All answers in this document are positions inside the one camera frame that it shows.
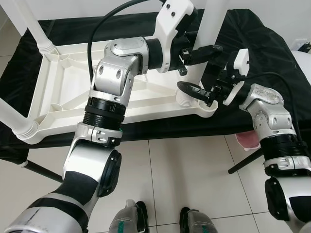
white pole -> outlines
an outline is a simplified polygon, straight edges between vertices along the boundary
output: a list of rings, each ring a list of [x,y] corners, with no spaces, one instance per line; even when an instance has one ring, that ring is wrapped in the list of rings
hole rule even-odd
[[[193,50],[207,45],[215,45],[220,28],[227,13],[229,0],[207,0]],[[203,76],[207,62],[188,66],[188,74],[184,81],[198,85]],[[192,105],[194,98],[178,90],[176,101],[182,106]]]
[[[12,129],[13,133],[22,139],[36,132],[38,123],[25,118],[0,98],[0,121]]]
[[[26,26],[37,42],[40,53],[50,53],[55,50],[55,45],[48,39],[40,24],[34,17],[26,0],[14,0],[16,8],[25,20]]]

robot leg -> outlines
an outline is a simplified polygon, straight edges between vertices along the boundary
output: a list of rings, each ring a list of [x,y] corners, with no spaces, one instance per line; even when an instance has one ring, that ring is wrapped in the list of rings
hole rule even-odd
[[[207,215],[187,207],[180,212],[181,233],[218,233]]]
[[[124,209],[113,219],[109,233],[149,233],[146,205],[139,201],[127,200]]]

black cable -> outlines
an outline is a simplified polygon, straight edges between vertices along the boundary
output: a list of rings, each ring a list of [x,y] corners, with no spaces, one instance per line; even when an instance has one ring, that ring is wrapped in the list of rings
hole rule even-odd
[[[299,129],[299,125],[298,125],[298,117],[297,117],[297,110],[296,110],[296,105],[294,102],[294,96],[293,96],[293,92],[291,87],[289,86],[288,82],[286,81],[286,79],[284,79],[283,76],[279,75],[278,73],[275,72],[263,72],[261,74],[257,74],[251,77],[247,77],[244,79],[239,79],[241,81],[246,81],[248,79],[253,79],[253,78],[258,78],[258,77],[262,77],[263,75],[273,75],[275,77],[278,77],[280,80],[282,80],[282,82],[284,83],[284,85],[286,86],[289,95],[290,95],[290,99],[291,99],[291,104],[292,104],[292,112],[293,112],[293,125],[294,125],[294,129],[296,131],[297,134],[297,138],[299,140],[300,143],[302,143],[302,138],[301,138],[301,134],[300,134],[300,129]]]
[[[106,22],[110,17],[112,17],[113,15],[115,15],[116,13],[124,10],[127,7],[133,6],[135,4],[144,2],[144,1],[149,1],[149,0],[131,0],[129,2],[126,2],[125,4],[118,6],[117,8],[115,8],[114,10],[110,11],[107,15],[105,15],[101,21],[96,25],[96,27],[94,28],[94,30],[92,31],[92,34],[89,38],[88,44],[87,44],[87,61],[88,61],[88,70],[89,70],[89,75],[91,78],[91,82],[93,79],[93,63],[92,63],[92,43],[93,43],[93,39],[94,39],[94,35],[96,33],[96,31],[99,29],[99,27]]]

pink object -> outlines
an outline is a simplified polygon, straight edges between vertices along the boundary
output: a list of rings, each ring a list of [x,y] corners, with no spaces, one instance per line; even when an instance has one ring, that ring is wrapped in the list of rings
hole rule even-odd
[[[246,151],[260,148],[259,139],[254,130],[243,133],[236,133],[235,136],[238,143],[244,147],[244,150]]]

black fabric cover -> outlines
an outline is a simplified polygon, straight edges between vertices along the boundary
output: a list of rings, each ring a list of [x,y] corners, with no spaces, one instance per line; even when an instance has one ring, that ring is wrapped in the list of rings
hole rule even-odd
[[[202,14],[203,11],[200,10],[199,16],[188,29],[189,32],[198,30]],[[95,41],[152,35],[156,15],[157,13],[144,13],[115,16],[99,29]],[[67,45],[86,43],[98,20],[97,17],[58,19],[41,21],[40,24],[55,45]],[[216,44],[224,48],[224,53],[219,58],[222,61],[226,61],[232,51],[249,48],[249,75],[264,71],[283,75],[294,92],[300,128],[304,131],[311,128],[311,87],[281,36],[264,27],[250,10],[229,10]],[[0,80],[0,97],[24,116],[30,108],[41,59],[35,41],[27,31]],[[202,82],[205,86],[210,85],[206,77]],[[251,82],[279,91],[285,99],[286,108],[291,110],[289,95],[278,79],[264,77]],[[225,107],[220,104],[211,118],[179,116],[126,124],[122,129],[123,140],[142,140],[239,133],[252,130],[252,121],[248,113],[236,106]],[[32,146],[17,140],[3,125],[0,126],[0,135],[2,146],[40,148],[70,145],[74,133],[49,136]]]

